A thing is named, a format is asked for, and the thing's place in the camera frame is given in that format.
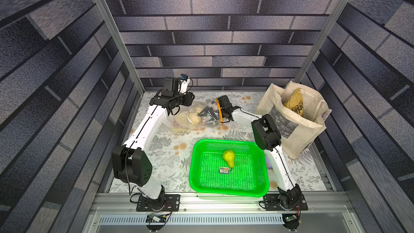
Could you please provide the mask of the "beige round fruit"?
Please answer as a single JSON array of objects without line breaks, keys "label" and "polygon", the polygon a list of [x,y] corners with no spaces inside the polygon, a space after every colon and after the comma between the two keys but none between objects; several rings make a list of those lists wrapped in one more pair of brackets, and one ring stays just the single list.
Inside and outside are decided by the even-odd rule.
[{"label": "beige round fruit", "polygon": [[201,117],[197,116],[197,113],[190,113],[188,118],[192,125],[199,125],[203,121]]}]

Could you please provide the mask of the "clear zip-top bag orange seal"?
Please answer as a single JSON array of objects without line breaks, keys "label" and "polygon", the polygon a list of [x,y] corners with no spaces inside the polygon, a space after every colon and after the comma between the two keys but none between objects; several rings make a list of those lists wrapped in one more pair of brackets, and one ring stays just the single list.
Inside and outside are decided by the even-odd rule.
[{"label": "clear zip-top bag orange seal", "polygon": [[230,120],[220,114],[217,100],[209,102],[195,101],[189,107],[180,106],[176,115],[169,115],[163,126],[172,132],[195,131],[221,126]]}]

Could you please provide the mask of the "green pear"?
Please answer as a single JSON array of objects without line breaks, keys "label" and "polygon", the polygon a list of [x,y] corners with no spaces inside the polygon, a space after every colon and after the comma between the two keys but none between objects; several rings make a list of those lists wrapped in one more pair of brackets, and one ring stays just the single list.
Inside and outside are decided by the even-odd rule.
[{"label": "green pear", "polygon": [[233,170],[233,168],[235,167],[235,158],[236,158],[235,152],[232,150],[225,151],[222,155],[222,158],[226,161],[230,170]]}]

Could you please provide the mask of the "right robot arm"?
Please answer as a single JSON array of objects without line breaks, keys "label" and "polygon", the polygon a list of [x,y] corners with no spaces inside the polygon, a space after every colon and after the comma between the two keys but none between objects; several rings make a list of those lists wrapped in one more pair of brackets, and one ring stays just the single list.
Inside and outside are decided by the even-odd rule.
[{"label": "right robot arm", "polygon": [[237,122],[250,125],[256,145],[265,152],[277,176],[280,206],[291,210],[304,203],[300,186],[293,179],[282,153],[281,133],[269,114],[259,115],[234,106],[227,96],[221,96],[198,114],[206,122]]}]

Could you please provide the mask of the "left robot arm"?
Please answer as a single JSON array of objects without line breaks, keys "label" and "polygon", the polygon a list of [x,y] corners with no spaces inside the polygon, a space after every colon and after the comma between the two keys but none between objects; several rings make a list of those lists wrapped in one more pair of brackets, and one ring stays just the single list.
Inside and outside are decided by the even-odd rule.
[{"label": "left robot arm", "polygon": [[193,80],[186,74],[165,78],[164,86],[151,98],[147,113],[136,131],[124,143],[112,150],[113,174],[116,179],[136,187],[143,197],[160,200],[164,187],[153,176],[149,149],[160,126],[181,106],[191,106],[194,94],[189,90]]}]

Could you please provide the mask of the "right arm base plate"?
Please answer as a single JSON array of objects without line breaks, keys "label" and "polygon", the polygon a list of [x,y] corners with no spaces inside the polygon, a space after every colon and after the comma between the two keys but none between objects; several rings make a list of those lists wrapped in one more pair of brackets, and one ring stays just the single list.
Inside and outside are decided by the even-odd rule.
[{"label": "right arm base plate", "polygon": [[298,197],[288,198],[280,197],[279,193],[266,194],[262,201],[259,201],[259,206],[266,211],[307,211],[308,205],[303,195]]}]

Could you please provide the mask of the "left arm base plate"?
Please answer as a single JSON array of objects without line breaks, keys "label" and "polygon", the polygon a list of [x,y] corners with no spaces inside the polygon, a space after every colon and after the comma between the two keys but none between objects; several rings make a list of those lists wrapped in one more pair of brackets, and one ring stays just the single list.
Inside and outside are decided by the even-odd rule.
[{"label": "left arm base plate", "polygon": [[140,196],[136,204],[138,212],[176,212],[179,211],[181,203],[181,195],[167,194],[161,195],[157,200]]}]

